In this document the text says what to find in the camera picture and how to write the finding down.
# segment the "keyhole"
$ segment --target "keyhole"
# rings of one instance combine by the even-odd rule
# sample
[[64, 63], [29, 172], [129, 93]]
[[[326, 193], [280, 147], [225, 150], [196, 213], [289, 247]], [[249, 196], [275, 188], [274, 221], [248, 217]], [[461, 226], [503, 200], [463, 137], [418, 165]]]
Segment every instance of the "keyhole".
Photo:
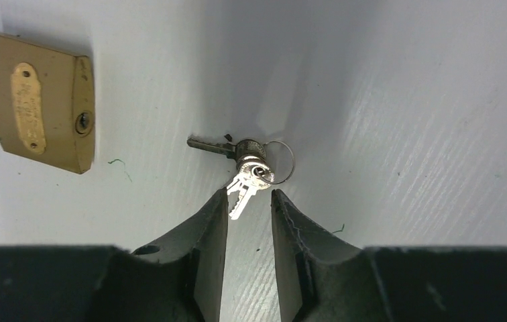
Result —
[[256, 176], [265, 176], [266, 171], [261, 167], [257, 167], [253, 169], [253, 174], [255, 174]]
[[76, 132], [78, 134], [87, 134], [92, 128], [91, 115], [89, 112], [81, 113], [76, 119]]

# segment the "white backdrop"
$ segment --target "white backdrop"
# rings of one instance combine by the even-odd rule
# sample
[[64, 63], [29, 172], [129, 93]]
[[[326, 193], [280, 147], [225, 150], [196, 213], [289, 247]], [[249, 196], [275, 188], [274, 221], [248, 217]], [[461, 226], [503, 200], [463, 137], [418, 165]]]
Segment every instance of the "white backdrop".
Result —
[[[145, 244], [232, 174], [186, 138], [229, 132], [288, 142], [347, 242], [507, 245], [507, 1], [0, 0], [0, 31], [89, 54], [97, 107], [82, 176], [0, 148], [0, 244]], [[230, 223], [222, 321], [279, 320], [269, 204]]]

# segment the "key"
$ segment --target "key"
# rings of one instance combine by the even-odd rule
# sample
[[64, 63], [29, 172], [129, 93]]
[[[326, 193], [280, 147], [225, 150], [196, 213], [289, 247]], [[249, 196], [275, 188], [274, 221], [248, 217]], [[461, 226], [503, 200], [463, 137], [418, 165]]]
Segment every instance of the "key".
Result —
[[238, 173], [227, 186], [228, 195], [238, 191], [238, 200], [229, 213], [230, 219], [237, 220], [251, 197], [259, 190], [270, 187], [270, 184], [260, 180], [258, 176], [264, 176], [269, 181], [275, 179], [273, 171], [263, 160], [246, 156], [239, 165]]
[[256, 156], [265, 162], [266, 149], [264, 146], [251, 139], [245, 139], [238, 142], [236, 145], [230, 143], [216, 144], [203, 142], [200, 139], [190, 137], [186, 144], [191, 148], [222, 154], [228, 159], [236, 161], [236, 168], [240, 161], [246, 156]]
[[238, 200], [229, 213], [232, 220], [239, 218], [251, 196], [254, 196], [258, 190], [270, 187], [270, 184], [260, 180], [259, 176], [264, 176], [270, 182], [274, 180], [274, 173], [265, 161], [264, 146], [255, 140], [241, 140], [233, 145], [230, 143], [212, 144], [196, 138], [189, 138], [186, 143], [191, 148], [222, 154], [226, 158], [236, 161], [237, 174], [226, 185], [228, 195], [238, 193]]

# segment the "brass padlock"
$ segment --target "brass padlock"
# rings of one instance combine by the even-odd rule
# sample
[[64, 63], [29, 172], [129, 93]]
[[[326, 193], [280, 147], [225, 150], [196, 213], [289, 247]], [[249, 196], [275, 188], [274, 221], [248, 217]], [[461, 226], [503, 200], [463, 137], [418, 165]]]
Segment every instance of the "brass padlock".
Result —
[[6, 152], [83, 173], [94, 154], [88, 57], [0, 34], [0, 142]]

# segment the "hole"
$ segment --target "hole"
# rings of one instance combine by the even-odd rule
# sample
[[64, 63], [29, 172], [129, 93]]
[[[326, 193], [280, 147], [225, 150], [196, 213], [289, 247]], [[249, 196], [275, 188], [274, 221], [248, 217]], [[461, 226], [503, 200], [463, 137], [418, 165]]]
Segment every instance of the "hole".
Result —
[[161, 250], [161, 247], [155, 246], [155, 245], [145, 245], [142, 247], [139, 247], [133, 252], [133, 255], [149, 255], [149, 254], [155, 254], [156, 252], [159, 252]]
[[84, 112], [76, 118], [76, 132], [78, 134], [88, 134], [92, 128], [92, 117], [90, 112]]
[[261, 167], [257, 167], [253, 169], [253, 174], [255, 174], [256, 176], [265, 176], [266, 171]]

